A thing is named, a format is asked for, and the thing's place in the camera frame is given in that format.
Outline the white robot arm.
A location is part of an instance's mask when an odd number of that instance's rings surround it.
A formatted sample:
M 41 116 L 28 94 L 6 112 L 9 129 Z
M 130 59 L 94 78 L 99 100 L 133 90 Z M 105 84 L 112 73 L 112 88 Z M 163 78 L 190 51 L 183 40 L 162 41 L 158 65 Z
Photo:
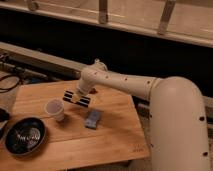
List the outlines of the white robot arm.
M 192 81 L 178 76 L 124 75 L 96 62 L 81 70 L 70 100 L 80 101 L 98 84 L 150 103 L 153 171 L 211 171 L 204 100 Z

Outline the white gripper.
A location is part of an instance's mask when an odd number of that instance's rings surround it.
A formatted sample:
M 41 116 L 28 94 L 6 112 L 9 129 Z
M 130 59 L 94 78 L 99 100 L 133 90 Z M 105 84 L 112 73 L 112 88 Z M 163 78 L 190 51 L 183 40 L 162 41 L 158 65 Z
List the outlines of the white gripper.
M 87 96 L 89 93 L 89 89 L 87 87 L 77 86 L 76 88 L 76 95 L 80 99 L 77 104 L 83 107 L 88 107 L 90 103 L 90 99 Z M 73 93 L 70 91 L 66 91 L 63 96 L 63 100 L 74 103 L 75 100 L 73 99 Z

